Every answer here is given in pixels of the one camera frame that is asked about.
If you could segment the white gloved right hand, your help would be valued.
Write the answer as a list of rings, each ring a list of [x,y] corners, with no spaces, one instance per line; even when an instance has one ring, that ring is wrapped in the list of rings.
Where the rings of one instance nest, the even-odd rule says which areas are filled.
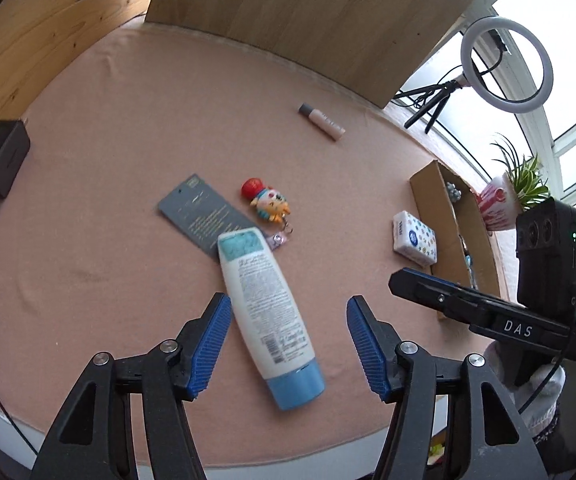
[[[487,364],[508,389],[516,408],[530,400],[537,388],[547,379],[530,404],[521,413],[523,422],[533,438],[542,434],[556,418],[560,395],[565,385],[565,370],[559,365],[553,372],[552,359],[536,354],[536,368],[532,370],[532,353],[511,344],[493,341],[484,351]]]

